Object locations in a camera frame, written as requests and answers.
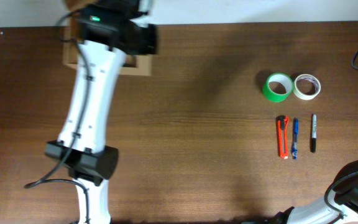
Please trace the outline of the brown cardboard box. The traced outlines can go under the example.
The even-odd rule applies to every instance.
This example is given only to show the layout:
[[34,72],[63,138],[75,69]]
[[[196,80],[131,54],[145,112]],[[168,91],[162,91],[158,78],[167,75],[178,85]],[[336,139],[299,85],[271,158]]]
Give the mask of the brown cardboard box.
[[[64,38],[76,37],[78,25],[72,17],[68,20],[68,25],[64,29]],[[68,68],[77,69],[77,49],[72,43],[63,44],[63,64]],[[151,76],[152,56],[151,55],[128,55],[126,62],[121,69],[121,75],[131,76]]]

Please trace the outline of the green tape roll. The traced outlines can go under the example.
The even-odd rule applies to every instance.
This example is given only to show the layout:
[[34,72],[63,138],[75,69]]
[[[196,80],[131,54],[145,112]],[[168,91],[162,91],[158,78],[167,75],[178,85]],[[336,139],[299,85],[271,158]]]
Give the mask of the green tape roll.
[[271,74],[262,87],[266,99],[274,103],[283,102],[293,91],[293,81],[285,73]]

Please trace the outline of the orange utility knife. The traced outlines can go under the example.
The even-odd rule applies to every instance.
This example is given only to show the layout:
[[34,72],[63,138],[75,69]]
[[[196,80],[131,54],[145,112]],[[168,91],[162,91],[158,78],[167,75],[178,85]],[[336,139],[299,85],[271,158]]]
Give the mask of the orange utility knife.
[[280,115],[276,118],[277,136],[278,136],[278,151],[282,159],[288,158],[288,145],[287,145],[287,127],[289,118]]

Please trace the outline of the blue ballpoint pen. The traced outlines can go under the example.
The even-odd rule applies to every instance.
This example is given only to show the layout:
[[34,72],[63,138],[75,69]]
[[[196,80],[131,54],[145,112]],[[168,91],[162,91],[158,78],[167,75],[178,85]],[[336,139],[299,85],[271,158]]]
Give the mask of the blue ballpoint pen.
[[291,147],[291,154],[293,159],[298,158],[298,133],[299,133],[299,121],[297,118],[293,121],[293,144]]

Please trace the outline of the white masking tape roll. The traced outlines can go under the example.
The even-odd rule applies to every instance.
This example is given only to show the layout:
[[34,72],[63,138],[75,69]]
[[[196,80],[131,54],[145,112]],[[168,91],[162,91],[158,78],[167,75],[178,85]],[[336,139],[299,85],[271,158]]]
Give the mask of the white masking tape roll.
[[320,91],[320,81],[313,75],[298,75],[293,82],[293,93],[301,100],[312,100],[320,94]]

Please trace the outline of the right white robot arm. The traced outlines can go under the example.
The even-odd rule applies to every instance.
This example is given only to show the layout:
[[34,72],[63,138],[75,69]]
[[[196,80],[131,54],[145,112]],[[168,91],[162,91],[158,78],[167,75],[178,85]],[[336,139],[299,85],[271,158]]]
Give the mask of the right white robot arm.
[[358,160],[344,166],[320,198],[304,207],[279,212],[270,223],[358,222]]

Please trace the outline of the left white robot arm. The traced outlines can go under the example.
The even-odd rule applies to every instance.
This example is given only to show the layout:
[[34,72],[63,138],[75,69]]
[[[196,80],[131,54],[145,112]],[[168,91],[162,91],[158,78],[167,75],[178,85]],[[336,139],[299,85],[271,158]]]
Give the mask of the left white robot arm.
[[66,167],[67,183],[76,186],[80,208],[78,223],[111,223],[108,186],[119,151],[106,145],[106,126],[114,89],[129,55],[157,51],[157,28],[138,24],[151,7],[140,0],[96,1],[70,12],[77,34],[63,39],[78,51],[75,86],[70,109],[58,139],[49,141],[45,155],[56,166],[40,179],[52,183],[57,170]]

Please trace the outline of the black permanent marker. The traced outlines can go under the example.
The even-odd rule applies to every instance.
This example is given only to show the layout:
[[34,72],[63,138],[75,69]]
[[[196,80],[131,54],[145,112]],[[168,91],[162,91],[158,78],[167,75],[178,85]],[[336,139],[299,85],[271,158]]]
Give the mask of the black permanent marker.
[[312,115],[311,120],[311,152],[316,152],[316,121],[317,116],[315,114]]

